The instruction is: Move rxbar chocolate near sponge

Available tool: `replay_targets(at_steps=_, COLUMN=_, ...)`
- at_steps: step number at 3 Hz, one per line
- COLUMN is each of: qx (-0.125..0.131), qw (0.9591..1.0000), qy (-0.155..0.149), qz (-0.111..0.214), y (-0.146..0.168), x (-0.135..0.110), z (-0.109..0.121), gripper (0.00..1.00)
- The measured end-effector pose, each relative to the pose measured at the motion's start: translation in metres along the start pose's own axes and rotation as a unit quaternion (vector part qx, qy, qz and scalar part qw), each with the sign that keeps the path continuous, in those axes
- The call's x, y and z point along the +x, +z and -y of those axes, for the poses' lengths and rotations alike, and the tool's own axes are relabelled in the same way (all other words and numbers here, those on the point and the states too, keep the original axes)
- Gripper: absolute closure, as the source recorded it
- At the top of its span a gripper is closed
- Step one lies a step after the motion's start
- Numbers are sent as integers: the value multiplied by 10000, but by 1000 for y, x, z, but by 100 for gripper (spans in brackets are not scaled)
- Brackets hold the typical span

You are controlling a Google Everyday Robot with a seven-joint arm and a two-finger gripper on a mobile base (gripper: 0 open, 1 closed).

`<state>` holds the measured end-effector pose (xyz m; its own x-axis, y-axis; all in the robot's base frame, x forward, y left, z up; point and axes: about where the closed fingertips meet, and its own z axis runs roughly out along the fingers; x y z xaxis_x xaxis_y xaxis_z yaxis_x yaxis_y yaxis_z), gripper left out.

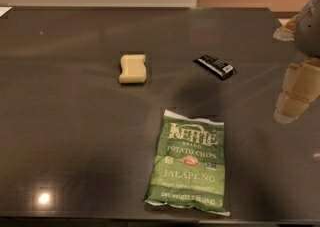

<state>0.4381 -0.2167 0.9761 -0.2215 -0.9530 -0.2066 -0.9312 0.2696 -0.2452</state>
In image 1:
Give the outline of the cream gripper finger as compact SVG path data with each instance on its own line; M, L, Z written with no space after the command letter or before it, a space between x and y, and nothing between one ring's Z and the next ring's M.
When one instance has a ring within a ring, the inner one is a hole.
M274 119L282 124L292 123L319 96L320 59L309 57L299 64L291 63L285 73Z
M281 27L273 34L273 37L280 41L293 41L296 30L298 15L288 19Z

